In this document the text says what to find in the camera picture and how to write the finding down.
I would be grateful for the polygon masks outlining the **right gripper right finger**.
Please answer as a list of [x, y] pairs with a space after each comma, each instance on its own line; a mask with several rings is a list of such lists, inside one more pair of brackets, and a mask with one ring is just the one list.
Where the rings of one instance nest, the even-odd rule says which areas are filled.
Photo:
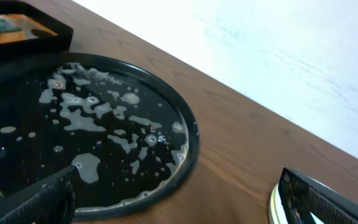
[[358, 223], [358, 204], [307, 175], [285, 167], [278, 184], [289, 224]]

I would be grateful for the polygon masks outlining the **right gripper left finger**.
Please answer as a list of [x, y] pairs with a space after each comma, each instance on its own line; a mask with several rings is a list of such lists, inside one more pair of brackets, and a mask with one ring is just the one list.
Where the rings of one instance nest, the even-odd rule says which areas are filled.
[[77, 176], [77, 167], [68, 166], [1, 200], [0, 223], [71, 223]]

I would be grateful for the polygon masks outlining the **light blue plate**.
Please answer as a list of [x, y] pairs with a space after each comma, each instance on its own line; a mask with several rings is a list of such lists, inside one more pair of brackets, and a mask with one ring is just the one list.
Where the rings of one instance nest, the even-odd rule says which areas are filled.
[[278, 191], [277, 184], [273, 189], [275, 189], [275, 205], [274, 205], [274, 212], [275, 212], [275, 224], [288, 224], [287, 218], [285, 216], [285, 211], [283, 209], [281, 197]]

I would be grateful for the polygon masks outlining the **yellow plate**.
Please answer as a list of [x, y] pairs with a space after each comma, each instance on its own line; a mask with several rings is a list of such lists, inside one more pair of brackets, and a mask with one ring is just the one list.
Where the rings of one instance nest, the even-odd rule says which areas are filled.
[[275, 224], [275, 212], [274, 212], [274, 202], [275, 199], [275, 189], [272, 190], [270, 194], [270, 200], [268, 204], [268, 222], [269, 224]]

